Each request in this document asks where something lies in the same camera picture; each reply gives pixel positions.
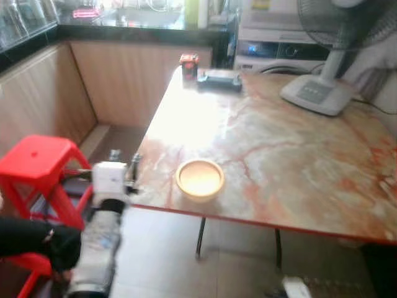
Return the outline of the yellow round bowl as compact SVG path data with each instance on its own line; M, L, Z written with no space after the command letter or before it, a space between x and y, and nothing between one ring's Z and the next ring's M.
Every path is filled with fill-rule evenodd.
M216 199L226 185L226 173L220 165L207 159L182 163L173 179L182 195L199 204Z

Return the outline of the red plastic stool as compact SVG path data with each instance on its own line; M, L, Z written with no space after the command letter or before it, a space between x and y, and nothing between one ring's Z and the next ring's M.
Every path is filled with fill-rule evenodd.
M19 194L16 185L27 184L35 195L41 195L56 211L58 226L74 227L84 230L86 224L81 212L87 207L92 190L84 193L78 204L72 204L61 180L69 173L68 163L76 161L80 170L89 170L90 164L76 143L64 137L46 135L28 135L17 142L4 156L0 157L0 196L11 202L18 216L12 218L37 220L27 201ZM57 271L55 262L37 253L25 253L17 256L4 256L0 260L9 260L15 266L27 269L29 278L23 284L15 298L29 298L39 278L51 278L55 284L68 279L71 270Z

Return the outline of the wooden counter with black top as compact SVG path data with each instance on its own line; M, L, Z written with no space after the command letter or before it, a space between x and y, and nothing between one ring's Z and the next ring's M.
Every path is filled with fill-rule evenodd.
M0 43L0 155L32 134L97 144L147 128L182 54L229 68L233 29L53 24Z

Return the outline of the black metal table leg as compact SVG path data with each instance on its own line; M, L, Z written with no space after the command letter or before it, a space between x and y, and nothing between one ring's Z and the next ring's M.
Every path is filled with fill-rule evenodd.
M204 238L204 233L206 229L206 222L207 219L205 217L202 217L200 219L200 224L198 228L198 233L197 233L197 239L195 242L195 259L200 260L202 257L202 242Z
M283 269L283 250L282 250L282 237L279 229L274 230L274 243L275 243L275 265L279 270Z

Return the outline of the grey hanging cloth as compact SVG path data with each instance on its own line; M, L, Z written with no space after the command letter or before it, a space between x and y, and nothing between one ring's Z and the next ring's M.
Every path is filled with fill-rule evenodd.
M363 99L373 99L395 72L397 65L397 32L380 43L357 52L343 79Z

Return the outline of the small red lit display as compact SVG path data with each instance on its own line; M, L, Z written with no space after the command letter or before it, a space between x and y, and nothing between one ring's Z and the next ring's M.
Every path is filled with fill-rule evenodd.
M71 17L77 19L97 18L102 16L102 9L96 7L82 7L72 11Z

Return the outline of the green bottle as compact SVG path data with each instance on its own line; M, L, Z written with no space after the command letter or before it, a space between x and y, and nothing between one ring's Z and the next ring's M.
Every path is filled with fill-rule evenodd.
M200 0L184 0L185 27L197 27L199 22Z

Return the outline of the white bottle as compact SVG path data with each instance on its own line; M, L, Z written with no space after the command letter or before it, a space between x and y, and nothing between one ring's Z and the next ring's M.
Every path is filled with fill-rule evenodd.
M206 29L209 25L210 0L198 0L197 27Z

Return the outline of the white standing fan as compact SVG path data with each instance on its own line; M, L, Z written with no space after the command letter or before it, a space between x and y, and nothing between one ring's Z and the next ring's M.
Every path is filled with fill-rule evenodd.
M329 50L320 74L304 74L287 83L287 102L326 116L337 116L355 92L338 79L347 52L380 43L396 31L396 0L298 0L301 27Z

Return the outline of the white washing machine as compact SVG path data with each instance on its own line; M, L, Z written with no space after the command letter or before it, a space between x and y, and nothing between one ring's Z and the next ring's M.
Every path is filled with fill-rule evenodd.
M233 69L320 75L329 49L303 30L298 11L300 0L241 0Z

